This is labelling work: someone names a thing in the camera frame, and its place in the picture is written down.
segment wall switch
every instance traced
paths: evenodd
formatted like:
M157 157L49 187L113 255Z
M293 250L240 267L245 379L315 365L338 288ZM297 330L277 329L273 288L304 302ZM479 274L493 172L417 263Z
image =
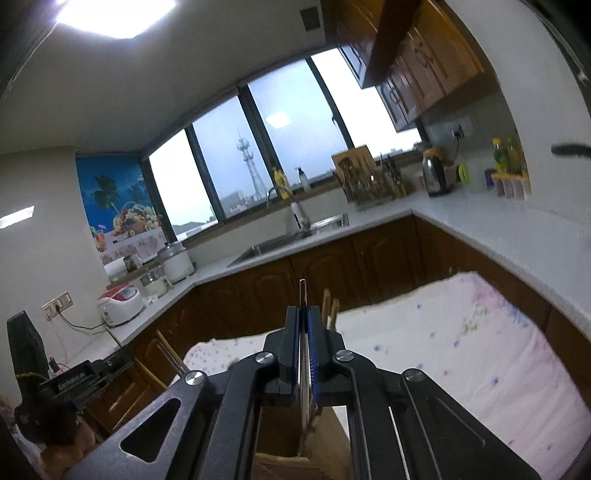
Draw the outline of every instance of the wall switch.
M51 320L53 317L57 316L58 308L60 312L63 312L72 305L74 305L74 302L72 301L72 297L70 297L70 293L65 292L62 293L58 298L46 303L43 307L41 307L41 309L43 310L46 319Z

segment wall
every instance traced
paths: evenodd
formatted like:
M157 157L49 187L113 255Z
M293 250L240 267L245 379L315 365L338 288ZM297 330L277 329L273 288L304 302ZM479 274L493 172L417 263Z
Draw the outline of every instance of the wall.
M0 393L20 395L8 347L6 319L25 310L47 356L64 362L93 339L58 317L48 322L41 306L69 291L73 323L99 323L96 299L108 278L90 235L80 197L73 147L0 156L0 216L34 205L33 218L0 230Z
M486 190L483 172L495 166L491 139L505 138L515 132L511 111L501 91L444 115L426 115L423 122L431 143L443 147L448 158L453 158L456 152L456 140L450 132L462 126L465 137L460 141L456 163L468 164L473 191Z
M557 142L591 143L591 118L554 40L518 0L447 0L495 69L531 176L532 204L591 222L591 163L558 158Z

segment rice cooker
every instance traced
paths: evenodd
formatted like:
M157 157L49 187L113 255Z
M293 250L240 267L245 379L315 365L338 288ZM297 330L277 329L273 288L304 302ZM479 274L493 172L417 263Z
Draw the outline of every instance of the rice cooker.
M164 265L164 274L170 283L181 281L195 271L189 252L181 242L166 245L158 252L157 261Z
M107 325L114 327L130 321L141 312L144 301L137 287L125 284L103 293L96 307Z

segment window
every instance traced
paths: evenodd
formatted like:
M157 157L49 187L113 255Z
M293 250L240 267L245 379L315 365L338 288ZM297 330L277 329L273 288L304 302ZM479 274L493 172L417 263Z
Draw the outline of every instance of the window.
M217 223L184 130L152 153L150 164L178 240Z
M338 49L312 57L356 147L367 145L372 156L413 149L421 137L416 128L397 133L375 87L361 89Z
M193 122L226 216L267 201L272 182L238 97Z
M334 169L331 155L347 145L305 60L275 70L249 87L292 187L300 184L298 167L310 180Z

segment upper cabinet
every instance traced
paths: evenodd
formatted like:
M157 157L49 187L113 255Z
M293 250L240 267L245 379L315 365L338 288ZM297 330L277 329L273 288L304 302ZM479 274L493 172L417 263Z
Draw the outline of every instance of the upper cabinet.
M362 88L385 79L420 0L323 0L328 41L334 41Z
M378 91L400 131L485 69L441 6L423 0L388 71Z
M464 36L434 2L421 3L408 33L417 57L433 70L446 94L484 72Z

